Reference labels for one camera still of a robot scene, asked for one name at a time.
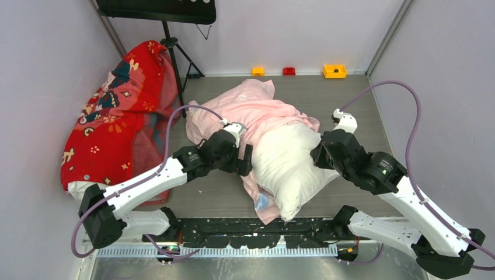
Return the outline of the pink pillowcase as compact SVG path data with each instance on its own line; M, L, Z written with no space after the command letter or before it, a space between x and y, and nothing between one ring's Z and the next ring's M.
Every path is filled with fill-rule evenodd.
M253 151L263 134L286 124L303 123L318 132L318 120L298 111L290 104L274 99L274 94L275 87L272 81L247 79L235 88L204 103L203 106L212 109L230 122L244 124L247 131L240 144L252 145ZM244 188L245 179L251 172L242 177Z

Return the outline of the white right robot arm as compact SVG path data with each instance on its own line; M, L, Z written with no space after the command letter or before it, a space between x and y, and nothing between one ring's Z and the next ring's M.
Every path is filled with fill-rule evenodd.
M430 202L392 155L366 152L356 137L343 129L324 132L310 155L316 167L338 172L393 206L412 224L399 226L344 205L332 220L338 238L374 239L411 256L423 270L441 279L463 276L473 269L469 252L475 247L470 242L482 245L485 234L460 225Z

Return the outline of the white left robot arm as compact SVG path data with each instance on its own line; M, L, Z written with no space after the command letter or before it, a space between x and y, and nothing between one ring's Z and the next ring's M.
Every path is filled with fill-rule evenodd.
M123 183L104 189L87 187L79 208L81 225L94 249L105 248L124 233L149 234L171 242L178 237L179 226L167 210L135 211L143 202L182 186L212 170L247 176L252 171L252 145L245 146L239 158L240 141L246 128L233 122L214 132L200 144L184 146L164 163Z

